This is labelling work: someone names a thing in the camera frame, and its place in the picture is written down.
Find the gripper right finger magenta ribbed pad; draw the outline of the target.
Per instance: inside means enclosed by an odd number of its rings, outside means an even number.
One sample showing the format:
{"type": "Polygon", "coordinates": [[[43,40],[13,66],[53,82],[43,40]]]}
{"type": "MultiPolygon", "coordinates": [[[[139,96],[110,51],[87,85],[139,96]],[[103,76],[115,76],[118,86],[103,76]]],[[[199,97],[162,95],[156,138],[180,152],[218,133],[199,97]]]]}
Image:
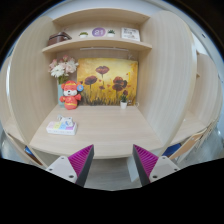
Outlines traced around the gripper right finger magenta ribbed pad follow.
{"type": "Polygon", "coordinates": [[[137,145],[133,145],[133,157],[143,186],[180,170],[167,156],[158,157],[137,145]]]}

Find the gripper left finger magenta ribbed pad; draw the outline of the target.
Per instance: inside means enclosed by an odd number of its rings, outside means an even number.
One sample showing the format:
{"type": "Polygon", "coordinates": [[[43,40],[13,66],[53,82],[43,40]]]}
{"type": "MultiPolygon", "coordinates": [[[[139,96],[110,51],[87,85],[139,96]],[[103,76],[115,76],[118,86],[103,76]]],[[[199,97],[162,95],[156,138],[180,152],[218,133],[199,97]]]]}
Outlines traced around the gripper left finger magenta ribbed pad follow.
{"type": "Polygon", "coordinates": [[[94,146],[89,145],[69,157],[60,156],[47,171],[78,186],[85,185],[94,157],[94,146]]]}

